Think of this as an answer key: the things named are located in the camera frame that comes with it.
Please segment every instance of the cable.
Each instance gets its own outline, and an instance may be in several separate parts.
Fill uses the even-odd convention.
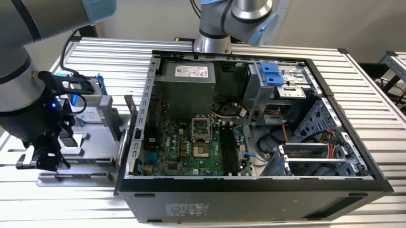
[[[315,136],[317,136],[319,134],[321,134],[324,131],[319,131],[319,132],[315,132],[312,133],[309,136],[307,136],[300,142],[301,143],[305,143],[308,142]]]
[[[217,114],[213,110],[211,110],[211,113],[212,113],[216,117],[219,117],[219,118],[221,118],[221,119],[231,119],[231,118],[239,117],[239,115],[223,115],[223,114]]]
[[[195,0],[192,0],[192,4],[195,5],[196,10],[197,10],[197,11],[199,11],[199,13],[200,13],[200,9],[199,9],[199,7],[197,7],[197,4],[196,4]]]
[[[253,155],[248,155],[249,157],[252,157],[252,158],[256,158],[260,162],[267,162],[265,160],[261,160],[260,158],[257,158],[256,156],[253,156]]]
[[[76,29],[72,33],[72,35],[69,36],[69,38],[66,39],[65,43],[64,43],[64,46],[62,46],[62,52],[61,52],[61,57],[60,57],[60,61],[58,61],[58,66],[60,68],[64,70],[64,71],[68,71],[70,72],[73,75],[78,75],[77,71],[74,71],[73,69],[70,68],[66,68],[64,66],[64,55],[65,55],[65,50],[68,48],[68,44],[69,44],[69,41],[70,39],[73,38],[74,34],[77,33],[78,29]]]
[[[200,19],[200,15],[197,13],[197,10],[195,9],[195,5],[192,4],[192,0],[189,0],[189,3],[191,3],[191,7],[192,7],[192,10],[195,11],[195,14],[196,14],[197,18]]]
[[[281,134],[283,134],[283,140],[285,143],[289,142],[289,139],[287,138],[285,129],[284,129],[284,116],[281,118]]]
[[[53,96],[62,96],[62,95],[76,95],[81,98],[82,100],[82,108],[80,109],[80,111],[77,112],[69,112],[69,113],[64,113],[65,115],[77,115],[77,114],[81,114],[85,110],[85,108],[88,107],[88,102],[84,98],[84,96],[81,94],[65,94],[65,93],[54,93]]]
[[[268,133],[265,133],[264,135],[261,135],[259,137],[259,139],[256,140],[255,142],[255,145],[256,145],[256,149],[261,152],[261,153],[272,153],[271,151],[267,151],[264,149],[261,149],[260,147],[260,141],[265,140],[267,137],[269,137],[275,143],[277,144],[283,144],[283,141],[280,139],[277,139],[275,136],[273,136],[273,132],[276,129],[279,129],[280,125],[279,126],[275,126],[269,129]]]
[[[81,94],[72,94],[72,95],[78,96],[81,98],[81,100],[82,100],[82,108],[81,108],[81,110],[78,112],[69,113],[70,115],[77,115],[77,114],[81,114],[84,112],[84,110],[86,109],[88,102],[86,102],[86,100],[85,100],[85,98],[84,98],[84,96]]]
[[[400,101],[402,101],[402,99],[403,99],[404,96],[406,96],[406,90],[403,91],[403,93],[402,93],[402,95],[400,95],[400,97],[399,97],[399,99],[396,100],[396,102],[395,102],[394,105],[398,105],[398,104],[400,103]]]

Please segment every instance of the slotted aluminum surface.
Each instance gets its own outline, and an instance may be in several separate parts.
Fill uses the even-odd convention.
[[[84,38],[68,52],[66,66],[86,76],[100,73],[113,105],[125,112],[121,98],[140,93],[147,75],[151,50],[191,51],[188,42],[130,41]],[[233,54],[312,59],[339,100],[350,121],[390,180],[394,194],[363,206],[332,222],[309,223],[211,223],[165,224],[168,227],[406,227],[406,143],[404,120],[379,94],[348,55],[335,49],[300,47],[248,47],[233,45]],[[38,188],[38,171],[0,167],[1,227],[147,227],[136,222],[125,203],[112,197],[112,188]]]

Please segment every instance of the black computer chassis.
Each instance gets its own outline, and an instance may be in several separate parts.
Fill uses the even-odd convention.
[[[303,61],[313,74],[323,96],[333,108],[342,128],[350,135],[374,179],[124,179],[129,146],[126,143],[113,193],[125,200],[139,222],[333,220],[394,191],[311,59],[153,51],[148,76],[155,76],[159,58],[185,61],[184,56],[191,55],[195,60],[204,59],[205,61],[212,61],[217,57],[239,62]]]

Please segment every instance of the black cable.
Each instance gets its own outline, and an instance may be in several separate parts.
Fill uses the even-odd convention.
[[[256,156],[253,156],[253,155],[248,155],[249,157],[252,157],[252,158],[256,158],[260,162],[267,162],[265,160],[261,160],[260,158],[257,158]]]
[[[54,93],[53,96],[62,96],[62,95],[76,95],[81,98],[82,100],[82,108],[80,109],[80,111],[77,112],[69,112],[69,113],[64,113],[65,115],[77,115],[77,114],[81,114],[85,110],[85,108],[88,107],[88,102],[84,98],[84,96],[81,94],[65,94],[65,93]]]
[[[192,4],[192,0],[189,0],[189,3],[191,3],[191,7],[192,7],[192,10],[195,11],[195,14],[196,14],[197,18],[200,19],[200,15],[197,13],[197,10],[195,9],[195,5]]]
[[[265,133],[263,136],[260,136],[259,139],[256,140],[256,143],[255,143],[256,149],[257,149],[261,153],[272,153],[271,151],[265,151],[265,150],[261,149],[261,147],[260,147],[260,141],[265,140],[267,137],[269,137],[269,138],[275,141],[275,143],[283,144],[283,141],[281,141],[280,139],[277,139],[277,138],[273,136],[275,130],[279,129],[280,127],[281,127],[280,125],[272,127],[272,128],[269,129],[268,133]]]
[[[315,138],[315,136],[317,136],[319,134],[321,134],[324,131],[319,131],[319,132],[315,132],[312,133],[309,136],[307,136],[300,142],[301,143],[305,143],[308,142],[309,140],[312,140]]]
[[[192,0],[192,4],[195,5],[196,10],[197,10],[197,11],[199,11],[199,13],[200,13],[200,9],[199,9],[199,7],[197,7],[197,4],[196,4],[195,0]]]
[[[86,100],[85,100],[85,98],[84,98],[84,96],[82,96],[81,94],[72,94],[72,95],[78,96],[78,97],[81,98],[81,100],[82,100],[82,108],[81,108],[81,110],[77,111],[77,112],[70,112],[70,113],[69,113],[70,115],[77,115],[77,114],[81,114],[81,113],[84,112],[84,110],[86,109],[86,107],[88,107],[88,102],[86,102]]]
[[[404,96],[406,96],[406,90],[404,90],[404,92],[402,93],[402,95],[399,96],[399,99],[398,99],[398,101],[395,102],[394,105],[398,105],[398,104],[402,102],[402,99],[403,99]]]
[[[60,68],[64,70],[64,71],[68,71],[70,72],[73,75],[78,75],[77,71],[74,71],[73,69],[70,68],[66,68],[64,66],[64,55],[65,55],[65,50],[68,48],[68,44],[69,44],[69,41],[70,39],[73,38],[74,34],[77,33],[78,29],[76,29],[72,33],[72,35],[69,36],[69,38],[66,39],[65,43],[64,43],[64,46],[62,46],[62,52],[61,52],[61,57],[60,57],[60,61],[58,61],[58,66]]]

